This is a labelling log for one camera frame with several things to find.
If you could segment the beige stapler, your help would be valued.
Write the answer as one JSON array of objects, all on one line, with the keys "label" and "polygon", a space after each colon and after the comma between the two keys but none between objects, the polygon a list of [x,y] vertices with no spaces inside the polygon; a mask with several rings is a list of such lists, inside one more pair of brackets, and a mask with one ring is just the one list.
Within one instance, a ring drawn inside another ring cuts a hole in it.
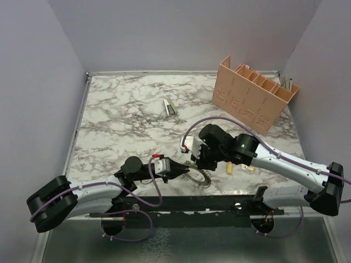
[{"label": "beige stapler", "polygon": [[178,110],[171,99],[164,99],[163,103],[167,116],[176,116],[178,114]]}]

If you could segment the peach compartment organizer box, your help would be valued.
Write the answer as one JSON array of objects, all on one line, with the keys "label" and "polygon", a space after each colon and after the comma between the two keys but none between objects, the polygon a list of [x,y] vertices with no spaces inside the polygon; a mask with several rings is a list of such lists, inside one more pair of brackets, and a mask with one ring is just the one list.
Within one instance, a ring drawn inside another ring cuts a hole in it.
[{"label": "peach compartment organizer box", "polygon": [[231,57],[219,65],[212,102],[261,135],[266,135],[299,91],[290,79],[279,84],[245,64],[231,68]]}]

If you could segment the aluminium table frame rail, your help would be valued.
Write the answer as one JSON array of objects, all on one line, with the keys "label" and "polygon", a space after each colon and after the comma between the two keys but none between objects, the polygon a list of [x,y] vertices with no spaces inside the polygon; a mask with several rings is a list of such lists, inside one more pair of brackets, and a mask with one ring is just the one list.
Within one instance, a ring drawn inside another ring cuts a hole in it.
[{"label": "aluminium table frame rail", "polygon": [[83,113],[84,113],[84,108],[86,105],[86,101],[87,101],[87,97],[88,97],[88,93],[89,93],[89,89],[90,89],[90,84],[91,84],[91,80],[92,80],[92,76],[90,75],[89,72],[86,72],[86,76],[87,76],[87,78],[86,78],[86,83],[85,83],[85,87],[84,87],[84,91],[83,91],[83,97],[82,97],[82,100],[80,103],[78,115],[76,118],[74,130],[73,130],[73,134],[72,134],[72,137],[70,140],[70,144],[69,144],[69,148],[68,148],[68,151],[66,154],[64,166],[63,166],[63,169],[61,172],[61,174],[65,175],[65,176],[67,176],[69,173],[69,169],[70,169],[70,165],[71,165],[71,161],[72,161],[72,156],[73,156],[74,151],[75,151],[75,145],[76,145],[76,141],[78,138],[79,129],[80,129]]}]

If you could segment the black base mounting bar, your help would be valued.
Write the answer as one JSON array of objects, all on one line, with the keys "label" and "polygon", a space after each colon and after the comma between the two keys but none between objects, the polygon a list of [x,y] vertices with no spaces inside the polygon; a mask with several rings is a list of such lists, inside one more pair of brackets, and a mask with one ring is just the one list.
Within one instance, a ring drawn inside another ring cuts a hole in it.
[{"label": "black base mounting bar", "polygon": [[121,215],[91,213],[91,218],[115,227],[147,228],[149,220],[141,213],[129,212],[138,208],[152,219],[155,228],[191,227],[250,227],[250,217],[264,218],[270,211],[283,215],[280,209],[270,209],[256,202],[254,195],[164,196],[160,207],[150,207],[133,197],[122,197],[112,202],[109,213],[123,211]]}]

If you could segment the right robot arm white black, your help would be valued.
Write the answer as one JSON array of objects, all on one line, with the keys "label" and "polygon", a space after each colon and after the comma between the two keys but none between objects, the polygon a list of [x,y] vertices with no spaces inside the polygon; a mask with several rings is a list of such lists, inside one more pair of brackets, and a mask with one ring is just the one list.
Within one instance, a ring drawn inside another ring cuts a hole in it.
[{"label": "right robot arm white black", "polygon": [[260,187],[252,208],[257,214],[284,206],[311,207],[320,214],[336,216],[343,192],[343,166],[308,162],[270,149],[252,135],[232,137],[218,125],[208,124],[199,133],[200,169],[216,170],[219,162],[247,165],[272,171],[297,183],[286,188]]}]

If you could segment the pens behind organizer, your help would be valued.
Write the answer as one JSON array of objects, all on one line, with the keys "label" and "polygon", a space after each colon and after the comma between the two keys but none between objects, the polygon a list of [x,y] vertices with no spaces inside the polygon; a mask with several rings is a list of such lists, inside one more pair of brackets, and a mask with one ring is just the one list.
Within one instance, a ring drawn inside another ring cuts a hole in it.
[{"label": "pens behind organizer", "polygon": [[280,80],[280,84],[281,86],[289,91],[289,92],[292,92],[292,85],[293,85],[293,81],[292,81],[292,78],[287,78],[285,76],[280,76],[279,77],[279,80]]}]

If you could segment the yellow pink marker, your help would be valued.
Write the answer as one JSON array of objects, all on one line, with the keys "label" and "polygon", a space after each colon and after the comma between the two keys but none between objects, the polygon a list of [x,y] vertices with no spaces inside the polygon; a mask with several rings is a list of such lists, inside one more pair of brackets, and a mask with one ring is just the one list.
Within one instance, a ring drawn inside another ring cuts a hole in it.
[{"label": "yellow pink marker", "polygon": [[226,173],[228,175],[232,175],[233,174],[233,164],[232,162],[228,162],[227,166],[226,166]]}]

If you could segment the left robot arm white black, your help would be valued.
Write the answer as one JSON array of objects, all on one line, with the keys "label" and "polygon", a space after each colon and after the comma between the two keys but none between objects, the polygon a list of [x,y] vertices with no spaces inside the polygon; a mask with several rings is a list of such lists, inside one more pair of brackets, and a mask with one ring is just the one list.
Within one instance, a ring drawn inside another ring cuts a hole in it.
[{"label": "left robot arm white black", "polygon": [[136,181],[161,178],[173,180],[190,168],[164,155],[154,155],[147,164],[137,156],[128,157],[120,170],[104,180],[70,181],[65,175],[57,176],[26,201],[31,213],[30,222],[37,232],[47,232],[64,220],[84,214],[117,215],[121,198],[136,197]]}]

